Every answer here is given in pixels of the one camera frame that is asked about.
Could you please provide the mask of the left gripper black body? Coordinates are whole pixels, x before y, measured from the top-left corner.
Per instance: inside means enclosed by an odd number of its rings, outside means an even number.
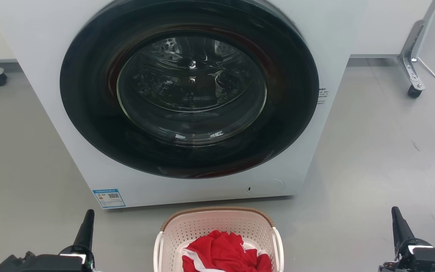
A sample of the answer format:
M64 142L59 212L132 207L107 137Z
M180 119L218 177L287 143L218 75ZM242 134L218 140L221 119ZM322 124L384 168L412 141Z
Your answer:
M42 254L32 260L33 272L93 272L94 255L90 246L69 246L58 255Z

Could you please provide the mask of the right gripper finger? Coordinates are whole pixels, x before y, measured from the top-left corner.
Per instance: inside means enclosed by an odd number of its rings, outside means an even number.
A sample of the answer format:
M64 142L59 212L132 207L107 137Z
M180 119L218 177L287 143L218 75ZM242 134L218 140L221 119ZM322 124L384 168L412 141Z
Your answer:
M399 207L394 206L391 209L392 214L392 232L394 239L394 251L399 253L401 251L402 244L411 239L415 239L409 224L406 222L401 214Z

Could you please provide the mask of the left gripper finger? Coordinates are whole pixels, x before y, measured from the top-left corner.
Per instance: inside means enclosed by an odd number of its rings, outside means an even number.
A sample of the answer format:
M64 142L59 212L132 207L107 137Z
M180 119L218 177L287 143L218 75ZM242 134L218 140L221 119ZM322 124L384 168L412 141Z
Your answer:
M93 228L95 212L93 209L87 210L83 222L80 225L77 236L74 240L74 246L81 246L87 249L92 248Z

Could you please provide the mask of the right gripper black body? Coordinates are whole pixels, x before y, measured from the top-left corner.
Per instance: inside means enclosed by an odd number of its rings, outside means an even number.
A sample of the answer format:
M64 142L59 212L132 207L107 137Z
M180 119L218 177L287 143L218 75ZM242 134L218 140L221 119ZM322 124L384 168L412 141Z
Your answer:
M407 239L396 247L394 261L384 262L379 272L435 272L435 247L421 239Z

